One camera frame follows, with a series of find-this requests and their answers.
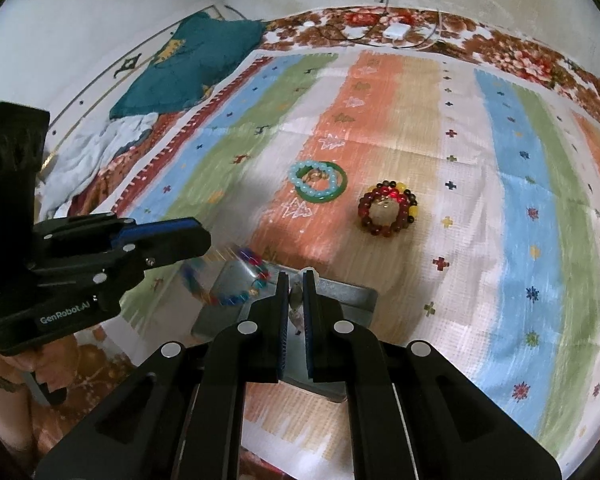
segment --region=metal tray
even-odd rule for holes
[[[226,327],[247,319],[253,301],[275,294],[280,270],[289,275],[291,283],[298,275],[298,272],[300,272],[298,269],[279,266],[269,262],[266,262],[266,265],[270,272],[270,278],[267,286],[262,290],[258,298],[249,300],[242,305],[205,305],[191,329],[191,334],[202,341],[213,339]],[[225,295],[246,290],[251,286],[254,277],[253,271],[240,261],[227,262],[214,282],[211,293]],[[372,288],[334,282],[322,277],[318,280],[315,288],[318,294],[338,300],[342,305],[342,313],[346,319],[365,327],[371,323],[376,301],[378,300],[378,293]],[[345,400],[346,392],[344,383],[314,383],[308,377],[305,348],[304,332],[296,335],[296,328],[288,321],[286,366],[283,381],[325,396],[334,402]]]

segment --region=yellow cross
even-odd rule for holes
[[[209,204],[215,204],[218,200],[220,200],[222,197],[224,196],[224,192],[223,191],[216,191],[215,193],[213,193],[213,195],[211,195],[209,197],[209,199],[206,201]]]

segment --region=striped blanket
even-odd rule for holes
[[[344,168],[341,197],[295,193],[308,158]],[[356,216],[382,180],[418,197],[393,238]],[[436,54],[256,51],[98,210],[195,216],[215,244],[374,288],[380,339],[431,342],[565,474],[600,437],[600,124],[538,85]],[[104,324],[132,360],[164,341],[174,273],[149,272]],[[170,301],[190,342],[195,300]],[[288,384],[250,385],[242,444],[299,480],[352,478],[346,406]]]

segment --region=teal cloth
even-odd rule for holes
[[[168,59],[160,52],[109,112],[111,119],[191,108],[202,99],[203,85],[227,77],[260,43],[262,22],[214,20],[206,12],[185,18],[172,40],[185,40]]]

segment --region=red stripe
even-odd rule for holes
[[[212,97],[204,107],[200,108],[200,110],[190,118],[187,124],[175,134],[173,139],[171,139],[169,143],[131,180],[118,200],[116,200],[116,203],[111,210],[117,215],[121,215],[125,212],[133,200],[146,189],[154,177],[173,159],[184,142],[191,138],[196,129],[199,128],[211,114],[215,113],[215,111],[218,110],[218,108],[221,107],[248,78],[272,59],[272,57],[268,56],[258,58],[250,67],[219,91],[218,94]]]

